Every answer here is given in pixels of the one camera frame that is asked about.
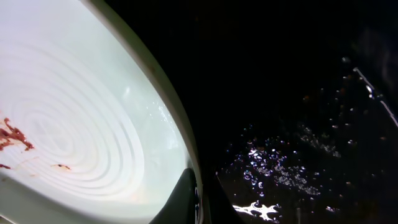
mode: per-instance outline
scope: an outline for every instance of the white bowl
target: white bowl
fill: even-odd
[[[20,224],[148,223],[187,167],[201,197],[182,104],[105,3],[0,1],[0,90],[1,120],[35,146],[0,151],[0,164],[11,167],[0,168],[0,216]]]

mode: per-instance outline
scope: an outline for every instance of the black pointed object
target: black pointed object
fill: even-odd
[[[195,223],[195,174],[185,169],[161,211],[150,224]]]

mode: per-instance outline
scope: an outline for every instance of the wet black surface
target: wet black surface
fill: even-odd
[[[398,223],[398,128],[386,109],[397,111],[398,99],[393,3],[107,2],[154,54],[187,111],[214,223],[239,221],[229,202],[257,200],[279,204],[269,216],[281,223],[298,223],[297,208],[301,223]],[[342,62],[346,55],[351,63]],[[253,168],[261,162],[248,155],[252,146],[264,148],[273,174]],[[258,178],[254,189],[245,170]],[[216,171],[229,201],[218,198]]]

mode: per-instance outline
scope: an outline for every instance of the white plate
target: white plate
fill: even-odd
[[[0,1],[0,90],[1,120],[35,146],[0,152],[10,221],[148,223],[187,167],[201,196],[181,102],[105,3]]]

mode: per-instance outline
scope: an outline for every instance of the circular ridge pattern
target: circular ridge pattern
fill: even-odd
[[[0,39],[1,116],[25,133],[35,146],[25,153],[38,159],[25,162],[20,151],[5,149],[7,158],[82,198],[130,197],[144,176],[144,156],[117,99],[66,50],[11,39]]]

